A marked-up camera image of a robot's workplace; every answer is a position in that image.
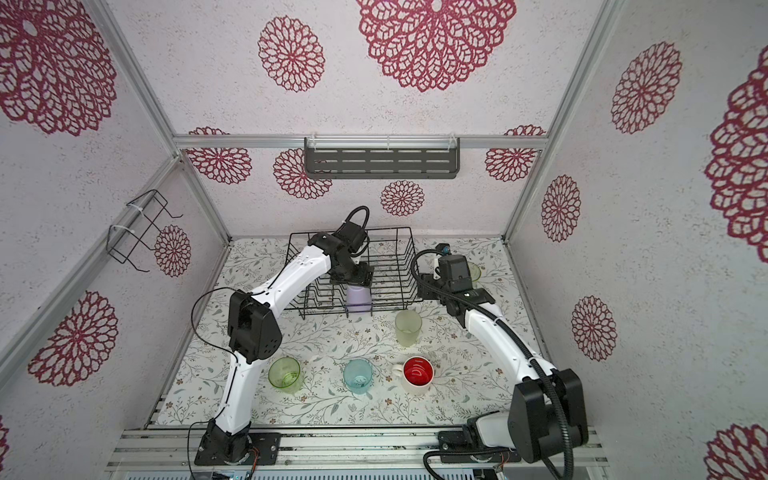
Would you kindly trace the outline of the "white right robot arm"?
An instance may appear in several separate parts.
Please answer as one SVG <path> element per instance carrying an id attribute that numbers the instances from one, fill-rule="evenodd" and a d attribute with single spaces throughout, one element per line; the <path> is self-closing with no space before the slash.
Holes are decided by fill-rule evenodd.
<path id="1" fill-rule="evenodd" d="M 581 379 L 544 359 L 512 328 L 495 298 L 473 286 L 469 262 L 441 244 L 418 252 L 409 265 L 419 293 L 437 300 L 449 316 L 490 353 L 513 386 L 509 407 L 468 421 L 473 453 L 519 455 L 528 463 L 563 456 L 563 478 L 575 468 L 574 450 L 589 440 Z"/>

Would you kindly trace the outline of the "short green glass cup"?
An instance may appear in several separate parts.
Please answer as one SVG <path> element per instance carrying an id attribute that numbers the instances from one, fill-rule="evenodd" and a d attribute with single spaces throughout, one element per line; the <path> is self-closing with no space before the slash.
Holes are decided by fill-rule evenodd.
<path id="1" fill-rule="evenodd" d="M 286 394 L 296 393 L 303 382 L 303 370 L 299 361 L 292 357 L 276 360 L 269 368 L 268 381 L 278 391 Z"/>

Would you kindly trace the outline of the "lavender plastic cup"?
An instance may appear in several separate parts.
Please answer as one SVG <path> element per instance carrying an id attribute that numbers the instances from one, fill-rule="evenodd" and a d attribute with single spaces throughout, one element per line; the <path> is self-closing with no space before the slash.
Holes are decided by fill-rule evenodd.
<path id="1" fill-rule="evenodd" d="M 346 310 L 349 313 L 364 313 L 372 310 L 372 294 L 367 286 L 348 285 Z"/>

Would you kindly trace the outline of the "teal textured glass cup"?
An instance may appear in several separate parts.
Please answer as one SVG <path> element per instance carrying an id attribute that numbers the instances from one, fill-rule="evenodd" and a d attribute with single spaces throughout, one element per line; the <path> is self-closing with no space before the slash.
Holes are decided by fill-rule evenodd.
<path id="1" fill-rule="evenodd" d="M 373 383 L 374 369 L 365 359 L 350 360 L 343 370 L 343 382 L 347 389 L 355 395 L 368 392 Z"/>

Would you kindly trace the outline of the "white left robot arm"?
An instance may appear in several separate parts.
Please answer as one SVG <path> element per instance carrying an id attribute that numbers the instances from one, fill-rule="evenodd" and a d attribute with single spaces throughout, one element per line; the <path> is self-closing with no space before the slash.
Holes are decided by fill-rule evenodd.
<path id="1" fill-rule="evenodd" d="M 373 269 L 359 256 L 370 243 L 365 228 L 342 226 L 313 235 L 279 273 L 251 291 L 230 297 L 227 353 L 230 367 L 219 412 L 207 422 L 195 465 L 238 465 L 253 454 L 252 405 L 262 371 L 283 339 L 278 319 L 310 284 L 328 274 L 342 285 L 368 287 Z"/>

